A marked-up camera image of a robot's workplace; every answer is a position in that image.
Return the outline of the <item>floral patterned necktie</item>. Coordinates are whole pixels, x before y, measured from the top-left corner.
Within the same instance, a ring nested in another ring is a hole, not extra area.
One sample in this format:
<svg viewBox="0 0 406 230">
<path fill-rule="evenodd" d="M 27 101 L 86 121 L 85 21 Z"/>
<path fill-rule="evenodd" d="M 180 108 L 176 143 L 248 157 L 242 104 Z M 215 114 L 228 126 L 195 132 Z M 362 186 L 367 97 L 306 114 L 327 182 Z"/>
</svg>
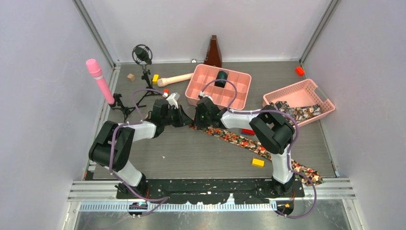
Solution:
<svg viewBox="0 0 406 230">
<path fill-rule="evenodd" d="M 240 146 L 242 148 L 248 149 L 257 155 L 264 157 L 268 160 L 271 161 L 271 153 L 265 150 L 265 148 L 261 145 L 259 141 L 252 140 L 250 138 L 247 138 L 245 136 L 224 130 L 224 129 L 219 129 L 215 128 L 212 126 L 206 127 L 206 128 L 197 128 L 194 125 L 189 125 L 190 128 L 202 131 L 206 134 L 209 134 L 211 136 L 214 136 L 216 138 L 222 139 L 226 142 L 229 142 L 231 144 Z M 317 170 L 314 170 L 312 168 L 306 167 L 302 165 L 301 163 L 291 159 L 292 163 L 292 169 L 295 172 L 300 172 L 303 175 L 296 175 L 295 178 L 301 181 L 303 184 L 310 186 L 311 183 L 307 180 L 307 178 L 311 179 L 313 181 L 314 185 L 320 185 L 323 184 L 325 181 L 323 178 L 320 176 L 319 172 Z"/>
</svg>

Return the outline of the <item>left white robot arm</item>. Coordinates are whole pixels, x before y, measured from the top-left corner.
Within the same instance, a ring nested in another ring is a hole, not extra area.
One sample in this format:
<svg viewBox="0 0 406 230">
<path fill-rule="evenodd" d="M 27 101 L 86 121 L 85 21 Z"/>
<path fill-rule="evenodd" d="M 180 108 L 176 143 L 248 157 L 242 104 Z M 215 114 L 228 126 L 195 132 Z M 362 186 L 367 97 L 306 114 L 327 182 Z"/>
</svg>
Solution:
<svg viewBox="0 0 406 230">
<path fill-rule="evenodd" d="M 147 192 L 147 182 L 146 176 L 129 160 L 133 142 L 156 138 L 166 126 L 184 127 L 192 122 L 181 105 L 157 99 L 144 121 L 133 124 L 106 121 L 89 150 L 89 159 L 118 175 L 129 185 L 128 192 L 133 197 L 142 198 Z"/>
</svg>

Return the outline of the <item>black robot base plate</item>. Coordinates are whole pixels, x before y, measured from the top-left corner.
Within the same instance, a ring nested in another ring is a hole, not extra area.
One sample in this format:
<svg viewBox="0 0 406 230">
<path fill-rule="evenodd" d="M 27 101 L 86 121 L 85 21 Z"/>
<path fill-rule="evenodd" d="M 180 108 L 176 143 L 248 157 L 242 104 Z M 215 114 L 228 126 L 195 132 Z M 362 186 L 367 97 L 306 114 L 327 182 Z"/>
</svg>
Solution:
<svg viewBox="0 0 406 230">
<path fill-rule="evenodd" d="M 294 199 L 305 195 L 302 183 L 292 182 L 291 187 L 277 187 L 271 179 L 150 179 L 143 180 L 139 186 L 129 189 L 123 183 L 115 186 L 118 199 L 135 199 L 134 192 L 160 204 L 173 205 L 224 205 L 229 199 L 236 205 L 268 204 L 270 199 L 286 198 L 289 207 L 277 207 L 278 211 L 291 214 Z"/>
</svg>

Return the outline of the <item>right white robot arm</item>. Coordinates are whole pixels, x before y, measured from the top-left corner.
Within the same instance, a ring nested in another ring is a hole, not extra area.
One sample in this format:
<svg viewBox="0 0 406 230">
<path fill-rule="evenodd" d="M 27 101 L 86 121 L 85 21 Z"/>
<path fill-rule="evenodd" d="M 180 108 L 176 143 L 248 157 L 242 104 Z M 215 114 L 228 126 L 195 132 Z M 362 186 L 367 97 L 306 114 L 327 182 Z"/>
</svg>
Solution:
<svg viewBox="0 0 406 230">
<path fill-rule="evenodd" d="M 197 102 L 194 124 L 198 128 L 253 130 L 261 145 L 271 154 L 271 190 L 282 197 L 292 191 L 294 175 L 289 154 L 295 129 L 282 112 L 270 105 L 253 111 L 220 109 L 209 97 L 203 97 Z"/>
</svg>

